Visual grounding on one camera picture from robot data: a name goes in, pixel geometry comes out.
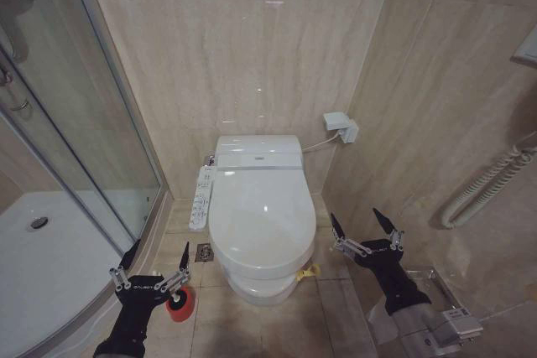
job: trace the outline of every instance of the white power plug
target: white power plug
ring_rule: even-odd
[[[343,112],[324,113],[326,130],[337,130],[344,143],[354,143],[358,135],[358,125]]]
[[[358,135],[358,130],[356,122],[354,122],[353,119],[350,119],[350,126],[344,129],[339,129],[338,133],[344,143],[354,143]]]

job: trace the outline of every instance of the yellow object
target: yellow object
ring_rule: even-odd
[[[300,281],[304,277],[315,277],[321,275],[321,268],[318,264],[312,264],[305,270],[299,270],[296,272],[296,281]]]

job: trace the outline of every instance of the toilet control panel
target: toilet control panel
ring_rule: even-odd
[[[215,166],[203,166],[200,168],[198,182],[196,184],[196,194],[192,202],[192,212],[190,213],[190,223],[188,227],[191,231],[203,231],[207,224],[209,214],[209,202],[211,201],[212,182],[216,173]]]

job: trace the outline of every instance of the shower drain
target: shower drain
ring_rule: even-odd
[[[212,262],[214,258],[210,243],[198,243],[195,262]]]
[[[38,230],[39,228],[43,228],[44,226],[46,226],[48,223],[49,217],[40,217],[33,220],[30,226],[35,230]]]

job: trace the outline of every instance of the shower hose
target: shower hose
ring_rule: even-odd
[[[535,136],[532,132],[519,143]],[[465,224],[472,216],[482,209],[497,195],[522,168],[533,161],[537,147],[519,148],[516,144],[505,153],[484,174],[475,179],[459,196],[443,211],[441,220],[446,228],[455,228]]]

